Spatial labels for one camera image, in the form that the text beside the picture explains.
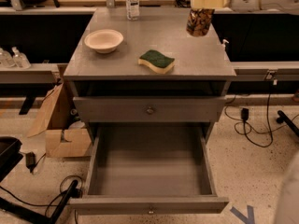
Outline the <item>orange soda can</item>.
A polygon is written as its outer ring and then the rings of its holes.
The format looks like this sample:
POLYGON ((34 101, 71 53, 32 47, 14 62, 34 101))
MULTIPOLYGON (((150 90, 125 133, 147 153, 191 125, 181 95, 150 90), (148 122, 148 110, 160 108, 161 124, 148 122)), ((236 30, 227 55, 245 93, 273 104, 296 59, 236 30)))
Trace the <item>orange soda can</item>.
POLYGON ((194 37, 207 35, 214 9, 191 9, 188 19, 186 31, 189 35, 194 37))

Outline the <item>grey wooden drawer cabinet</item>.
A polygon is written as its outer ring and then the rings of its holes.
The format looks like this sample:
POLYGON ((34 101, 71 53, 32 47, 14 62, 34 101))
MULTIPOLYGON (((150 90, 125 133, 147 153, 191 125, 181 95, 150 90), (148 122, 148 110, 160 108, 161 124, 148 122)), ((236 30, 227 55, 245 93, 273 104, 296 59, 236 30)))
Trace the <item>grey wooden drawer cabinet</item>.
POLYGON ((137 21, 99 8, 64 76, 95 137, 114 123, 190 123, 208 138, 235 71, 215 32, 187 33, 186 8, 144 7, 137 21))

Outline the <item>closed grey top drawer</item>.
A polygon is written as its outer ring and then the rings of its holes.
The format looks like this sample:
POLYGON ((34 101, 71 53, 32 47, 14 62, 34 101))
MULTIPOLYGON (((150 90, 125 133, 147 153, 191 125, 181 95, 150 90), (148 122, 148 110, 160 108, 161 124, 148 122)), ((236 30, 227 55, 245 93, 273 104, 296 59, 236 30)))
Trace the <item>closed grey top drawer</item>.
POLYGON ((216 122, 223 97, 75 97, 84 122, 216 122))

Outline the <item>open grey middle drawer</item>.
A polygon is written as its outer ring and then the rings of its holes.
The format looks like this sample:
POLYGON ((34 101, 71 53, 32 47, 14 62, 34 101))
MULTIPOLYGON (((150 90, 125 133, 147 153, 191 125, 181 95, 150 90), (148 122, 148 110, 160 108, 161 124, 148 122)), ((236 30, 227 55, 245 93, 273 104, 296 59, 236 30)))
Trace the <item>open grey middle drawer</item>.
POLYGON ((216 190, 199 127, 188 124, 102 126, 94 139, 81 215, 218 214, 216 190))

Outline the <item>small white pump bottle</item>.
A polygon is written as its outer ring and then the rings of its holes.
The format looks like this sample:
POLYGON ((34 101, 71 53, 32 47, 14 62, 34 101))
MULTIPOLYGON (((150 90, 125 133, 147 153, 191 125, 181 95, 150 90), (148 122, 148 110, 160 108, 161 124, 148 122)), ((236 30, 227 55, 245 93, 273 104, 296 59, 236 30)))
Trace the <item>small white pump bottle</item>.
POLYGON ((221 45, 223 46, 224 50, 228 50, 229 48, 229 41, 227 39, 223 39, 221 42, 221 45))

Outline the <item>clear plastic water bottle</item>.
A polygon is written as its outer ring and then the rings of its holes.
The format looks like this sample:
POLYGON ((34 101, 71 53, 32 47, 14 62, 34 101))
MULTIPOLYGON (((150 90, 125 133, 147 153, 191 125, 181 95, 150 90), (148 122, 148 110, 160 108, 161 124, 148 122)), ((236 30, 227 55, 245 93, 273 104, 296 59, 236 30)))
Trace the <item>clear plastic water bottle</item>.
POLYGON ((139 18, 139 0, 126 0, 127 18, 135 21, 139 18))

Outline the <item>green yellow sponge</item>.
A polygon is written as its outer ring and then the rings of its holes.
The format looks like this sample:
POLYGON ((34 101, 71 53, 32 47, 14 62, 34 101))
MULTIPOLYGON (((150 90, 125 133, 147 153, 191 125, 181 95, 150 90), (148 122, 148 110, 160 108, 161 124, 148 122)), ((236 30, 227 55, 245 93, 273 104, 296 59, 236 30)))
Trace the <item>green yellow sponge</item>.
POLYGON ((138 58, 139 65, 145 65, 157 74, 166 74, 175 65, 175 59, 163 55, 160 51, 150 49, 138 58))

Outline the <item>white paper bowl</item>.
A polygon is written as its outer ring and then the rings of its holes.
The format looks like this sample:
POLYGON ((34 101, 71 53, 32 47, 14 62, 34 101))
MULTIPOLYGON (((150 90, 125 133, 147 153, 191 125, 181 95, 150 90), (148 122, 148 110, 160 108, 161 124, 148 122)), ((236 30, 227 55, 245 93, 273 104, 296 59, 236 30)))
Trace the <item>white paper bowl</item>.
POLYGON ((84 44, 100 54, 113 52, 122 41, 123 35, 111 29, 97 30, 84 38, 84 44))

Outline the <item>brown cardboard box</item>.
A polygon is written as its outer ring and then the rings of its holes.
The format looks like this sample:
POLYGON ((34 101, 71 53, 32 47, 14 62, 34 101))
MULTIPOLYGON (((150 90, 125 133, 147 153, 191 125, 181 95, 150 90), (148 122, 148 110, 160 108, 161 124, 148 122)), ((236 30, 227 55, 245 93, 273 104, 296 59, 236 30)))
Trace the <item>brown cardboard box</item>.
POLYGON ((45 134, 48 158, 80 158, 91 155, 92 141, 73 104, 65 64, 58 64, 59 81, 43 98, 28 137, 45 134))

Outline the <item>clear sanitizer bottle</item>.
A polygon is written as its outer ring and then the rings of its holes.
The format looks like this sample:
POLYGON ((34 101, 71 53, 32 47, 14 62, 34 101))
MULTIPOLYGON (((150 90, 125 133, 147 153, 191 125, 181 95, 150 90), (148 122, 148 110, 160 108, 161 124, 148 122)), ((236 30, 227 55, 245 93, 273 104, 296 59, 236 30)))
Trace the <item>clear sanitizer bottle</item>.
POLYGON ((24 53, 21 53, 16 47, 13 47, 12 51, 14 53, 13 60, 19 68, 28 69, 31 67, 30 62, 24 53))
POLYGON ((15 65, 10 53, 2 48, 0 48, 0 64, 6 68, 13 67, 15 65))

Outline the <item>black power brick left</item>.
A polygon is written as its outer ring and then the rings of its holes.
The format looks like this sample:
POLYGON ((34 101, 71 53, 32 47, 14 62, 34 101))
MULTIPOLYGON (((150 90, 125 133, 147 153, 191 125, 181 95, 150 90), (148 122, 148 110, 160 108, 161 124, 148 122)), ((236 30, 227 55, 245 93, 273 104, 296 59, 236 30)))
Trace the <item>black power brick left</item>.
POLYGON ((29 169, 29 171, 32 173, 34 169, 38 166, 38 164, 41 162, 43 158, 46 157, 46 154, 43 154, 39 160, 36 159, 36 154, 34 152, 29 152, 25 154, 25 163, 26 167, 29 169))

